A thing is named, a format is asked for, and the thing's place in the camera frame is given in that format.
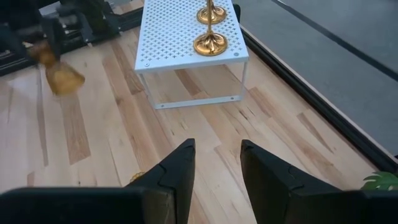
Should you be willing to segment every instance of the wood grain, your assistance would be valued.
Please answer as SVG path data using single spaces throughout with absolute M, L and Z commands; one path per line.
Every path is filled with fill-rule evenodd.
M 63 126 L 68 146 L 69 163 L 72 165 L 90 156 L 87 134 L 80 102 L 76 94 L 60 98 Z
M 141 1 L 117 7 L 120 13 Z M 0 77 L 0 191 L 22 186 L 123 186 L 186 138 L 197 143 L 189 223 L 256 223 L 240 142 L 250 139 L 341 189 L 375 168 L 251 51 L 239 102 L 154 110 L 133 71 L 139 28 L 62 56 L 86 77 L 52 95 L 43 68 Z M 241 65 L 145 74 L 157 102 L 239 92 Z

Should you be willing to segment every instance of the gray panel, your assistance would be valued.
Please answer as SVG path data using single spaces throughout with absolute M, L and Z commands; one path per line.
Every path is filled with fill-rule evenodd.
M 398 1 L 282 1 L 398 72 Z
M 235 2 L 242 7 L 245 28 L 376 141 L 398 154 L 397 82 L 273 2 Z

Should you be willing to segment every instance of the yellow object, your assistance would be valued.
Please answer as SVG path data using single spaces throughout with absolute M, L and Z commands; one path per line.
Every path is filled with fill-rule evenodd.
M 145 174 L 145 172 L 138 172 L 138 173 L 136 173 L 133 177 L 131 177 L 130 183 L 133 182 L 133 181 L 135 181 L 136 179 L 138 179 L 140 176 L 142 176 L 142 175 L 144 175 L 144 174 Z
M 85 82 L 85 77 L 65 62 L 55 58 L 47 41 L 29 49 L 30 56 L 45 66 L 45 76 L 52 92 L 59 95 L 73 93 Z
M 207 10 L 211 11 L 211 0 L 207 0 Z M 211 14 L 207 14 L 208 21 L 211 20 Z M 222 34 L 216 34 L 211 29 L 211 22 L 207 24 L 207 32 L 200 35 L 193 41 L 195 51 L 204 56 L 215 56 L 223 53 L 228 46 L 228 41 Z
M 226 10 L 223 9 L 222 7 L 215 6 L 214 2 L 211 1 L 211 23 L 212 24 L 217 24 L 221 21 L 223 21 L 226 17 Z M 207 7 L 201 8 L 198 13 L 197 13 L 197 19 L 199 22 L 203 24 L 207 24 L 208 21 L 208 9 Z
M 64 62 L 46 68 L 45 76 L 52 92 L 59 95 L 73 93 L 85 82 L 85 77 Z

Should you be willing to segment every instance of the white metal frame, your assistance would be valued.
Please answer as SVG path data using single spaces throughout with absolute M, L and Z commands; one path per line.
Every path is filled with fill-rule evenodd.
M 196 19 L 197 11 L 206 6 L 204 0 L 145 0 L 134 70 L 144 85 L 148 100 L 155 109 L 178 108 L 210 103 L 224 103 L 243 99 L 249 54 L 233 12 L 231 0 L 216 0 L 227 10 L 226 19 L 213 30 L 228 39 L 228 48 L 212 57 L 199 55 L 193 41 L 206 32 L 206 25 Z M 230 63 L 244 63 L 240 95 L 199 100 L 156 103 L 144 75 L 165 70 L 196 68 Z
M 207 105 L 207 104 L 212 104 L 212 103 L 227 103 L 227 102 L 243 100 L 244 92 L 246 89 L 244 87 L 244 82 L 246 81 L 247 69 L 248 69 L 248 62 L 245 62 L 243 64 L 243 74 L 242 74 L 242 80 L 241 80 L 240 95 L 221 96 L 221 97 L 213 97 L 213 98 L 197 99 L 197 100 L 177 101 L 177 102 L 170 102 L 170 103 L 155 103 L 155 101 L 152 97 L 152 94 L 150 93 L 148 84 L 145 81 L 144 75 L 142 73 L 139 73 L 138 75 L 139 75 L 139 78 L 141 79 L 142 84 L 144 85 L 145 93 L 148 96 L 149 103 L 151 103 L 151 105 L 155 109 L 169 109 L 169 108 L 179 108 L 179 107 L 184 107 L 184 106 L 198 106 L 198 105 Z

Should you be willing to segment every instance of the gold bell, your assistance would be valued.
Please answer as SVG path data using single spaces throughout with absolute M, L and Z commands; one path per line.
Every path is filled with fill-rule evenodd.
M 45 66 L 45 76 L 51 91 L 57 95 L 73 93 L 85 82 L 85 77 L 65 62 L 57 61 L 47 41 L 29 49 L 32 58 Z

